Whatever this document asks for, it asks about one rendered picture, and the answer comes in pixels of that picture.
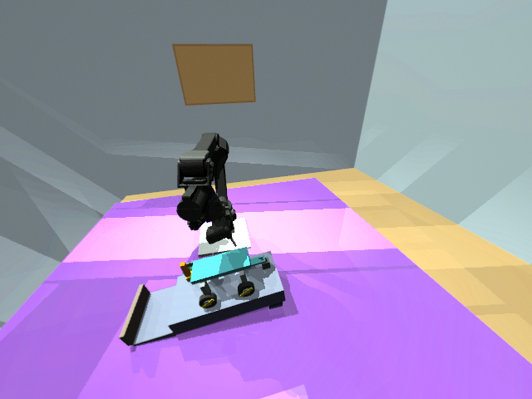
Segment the small cyan-topped trolley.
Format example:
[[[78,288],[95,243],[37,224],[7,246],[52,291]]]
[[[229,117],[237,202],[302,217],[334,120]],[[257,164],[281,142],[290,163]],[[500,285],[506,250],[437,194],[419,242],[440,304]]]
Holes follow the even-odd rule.
[[[259,261],[260,259],[263,260]],[[195,260],[190,282],[192,285],[200,283],[199,287],[203,294],[199,297],[199,306],[212,308],[217,303],[217,296],[215,293],[211,293],[207,281],[232,273],[239,272],[242,281],[238,286],[239,296],[252,295],[255,291],[254,284],[247,281],[244,270],[263,263],[266,263],[264,255],[250,259],[247,247]]]

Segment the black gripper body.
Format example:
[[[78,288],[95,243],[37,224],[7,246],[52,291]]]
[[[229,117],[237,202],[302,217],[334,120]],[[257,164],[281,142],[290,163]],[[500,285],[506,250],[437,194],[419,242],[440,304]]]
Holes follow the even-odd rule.
[[[212,221],[212,225],[206,230],[206,240],[209,244],[216,243],[222,239],[226,239],[231,235],[231,229],[229,223],[224,217],[225,206],[228,206],[228,200],[219,194],[215,194],[215,197],[208,201],[204,212],[208,215],[209,221]]]

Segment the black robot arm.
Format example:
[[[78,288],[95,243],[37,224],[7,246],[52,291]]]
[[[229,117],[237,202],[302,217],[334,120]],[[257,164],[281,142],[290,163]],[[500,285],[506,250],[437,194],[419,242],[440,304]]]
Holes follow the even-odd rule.
[[[177,187],[185,188],[178,203],[176,213],[187,221],[190,230],[198,230],[207,220],[205,207],[215,194],[228,200],[231,233],[234,233],[233,221],[237,219],[232,203],[228,199],[224,164],[228,159],[229,145],[227,140],[216,132],[204,133],[193,150],[183,153],[178,159]],[[184,177],[193,177],[184,180]],[[215,183],[215,191],[212,187]]]

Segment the grey ramp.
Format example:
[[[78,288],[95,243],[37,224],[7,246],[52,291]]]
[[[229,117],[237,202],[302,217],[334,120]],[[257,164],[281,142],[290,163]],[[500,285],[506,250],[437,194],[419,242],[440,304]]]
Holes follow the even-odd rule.
[[[144,284],[139,285],[119,339],[127,346],[137,346],[176,337],[261,308],[282,307],[286,300],[271,251],[249,258],[263,255],[266,263],[244,270],[247,281],[252,282],[255,289],[248,297],[238,294],[238,286],[242,283],[239,272],[207,281],[211,293],[217,296],[212,308],[199,306],[203,294],[200,283],[192,285],[184,275],[177,278],[175,286],[152,293]]]

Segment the yellow chock with orange handle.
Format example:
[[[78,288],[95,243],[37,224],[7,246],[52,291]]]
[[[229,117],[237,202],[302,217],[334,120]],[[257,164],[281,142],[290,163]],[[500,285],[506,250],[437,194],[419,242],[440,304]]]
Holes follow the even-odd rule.
[[[180,263],[180,268],[181,268],[183,274],[185,275],[186,281],[189,282],[191,280],[192,271],[189,270],[186,262]]]

